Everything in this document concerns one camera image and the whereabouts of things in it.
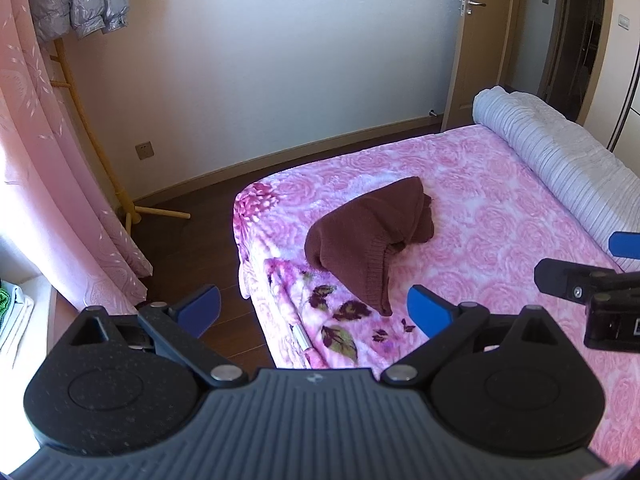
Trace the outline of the brown knitted vest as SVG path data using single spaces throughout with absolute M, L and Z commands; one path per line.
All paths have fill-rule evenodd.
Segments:
M 431 203 L 418 177 L 363 194 L 314 222 L 306 259 L 380 315 L 391 316 L 390 263 L 407 246 L 434 237 Z

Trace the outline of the pink curtain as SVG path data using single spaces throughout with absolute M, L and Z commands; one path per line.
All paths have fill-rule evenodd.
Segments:
M 75 308 L 128 314 L 149 260 L 93 177 L 58 102 L 28 0 L 1 0 L 1 233 Z

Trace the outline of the striped white duvet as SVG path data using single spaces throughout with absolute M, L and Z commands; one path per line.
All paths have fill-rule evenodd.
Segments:
M 585 128 L 538 96 L 495 86 L 472 116 L 510 148 L 603 249 L 616 232 L 639 231 L 639 178 Z

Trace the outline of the wall socket near floor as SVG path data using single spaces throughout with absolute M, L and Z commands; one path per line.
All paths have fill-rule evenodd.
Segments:
M 138 159 L 145 160 L 154 156 L 154 148 L 151 141 L 137 144 L 134 149 L 136 150 Z

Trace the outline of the pink rose bed blanket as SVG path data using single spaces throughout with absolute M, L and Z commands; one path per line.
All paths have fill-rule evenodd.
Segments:
M 431 197 L 435 235 L 394 259 L 393 313 L 384 318 L 333 275 L 314 270 L 304 245 L 325 214 L 408 177 L 419 178 Z M 544 258 L 611 265 L 510 146 L 481 126 L 260 179 L 235 197 L 233 232 L 241 294 L 253 303 L 273 361 L 284 368 L 364 367 L 380 374 L 425 341 L 406 307 L 408 290 L 417 284 L 454 304 L 472 300 L 495 313 L 539 304 L 581 346 L 584 309 L 538 292 L 535 266 Z

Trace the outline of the wooden door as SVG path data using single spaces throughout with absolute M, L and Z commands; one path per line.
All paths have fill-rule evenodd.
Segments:
M 478 92 L 503 80 L 518 0 L 459 0 L 459 28 L 442 128 L 472 124 Z

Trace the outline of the wooden coat stand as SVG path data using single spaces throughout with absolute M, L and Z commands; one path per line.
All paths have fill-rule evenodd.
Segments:
M 126 232 L 130 234 L 132 226 L 134 224 L 140 223 L 144 214 L 147 214 L 148 216 L 190 220 L 191 215 L 187 212 L 137 206 L 134 203 L 128 192 L 125 190 L 124 186 L 120 183 L 119 178 L 117 177 L 117 174 L 103 149 L 103 146 L 101 145 L 98 137 L 96 136 L 96 133 L 93 131 L 93 128 L 90 125 L 89 118 L 81 102 L 72 69 L 70 68 L 70 62 L 68 62 L 63 39 L 55 39 L 53 41 L 53 47 L 55 50 L 55 54 L 50 54 L 49 58 L 52 62 L 58 63 L 60 69 L 62 70 L 63 79 L 51 79 L 50 84 L 53 88 L 65 89 L 70 94 L 70 99 L 72 100 L 74 107 L 76 108 L 76 113 L 78 115 L 80 123 L 85 129 L 85 133 L 93 148 L 93 151 L 96 153 L 96 157 L 99 159 L 99 162 L 103 170 L 105 171 L 107 179 L 111 182 L 111 186 L 119 202 L 119 205 L 122 206 L 122 210 L 125 213 Z

